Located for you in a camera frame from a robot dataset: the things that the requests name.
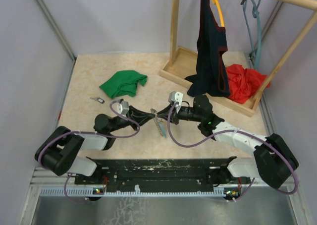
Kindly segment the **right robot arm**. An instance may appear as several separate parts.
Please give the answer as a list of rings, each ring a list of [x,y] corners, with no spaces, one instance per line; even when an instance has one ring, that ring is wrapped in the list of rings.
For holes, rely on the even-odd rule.
[[[206,139],[223,142],[244,151],[249,158],[233,158],[221,171],[222,179],[233,183],[239,177],[258,178],[274,189],[279,189],[289,178],[294,178],[299,163],[283,138],[278,134],[261,136],[249,133],[218,117],[205,95],[196,96],[192,106],[183,106],[179,95],[170,97],[169,105],[157,113],[168,125],[180,120],[198,122],[198,129]]]

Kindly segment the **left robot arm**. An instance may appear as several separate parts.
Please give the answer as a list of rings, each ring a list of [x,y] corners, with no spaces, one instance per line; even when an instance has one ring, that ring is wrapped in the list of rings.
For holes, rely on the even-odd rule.
[[[99,183],[103,171],[97,168],[93,159],[80,157],[78,153],[84,150],[108,150],[117,138],[133,137],[142,125],[155,118],[153,113],[132,106],[123,112],[124,115],[118,114],[115,117],[97,115],[93,132],[72,131],[59,126],[36,151],[35,160],[57,176],[80,174],[93,184]]]

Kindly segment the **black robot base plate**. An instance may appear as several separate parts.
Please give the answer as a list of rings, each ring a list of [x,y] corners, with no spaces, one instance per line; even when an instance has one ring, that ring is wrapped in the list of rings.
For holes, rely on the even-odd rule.
[[[227,159],[96,160],[92,176],[76,175],[76,185],[104,185],[107,192],[212,192],[221,184],[243,185],[249,177],[235,178]]]

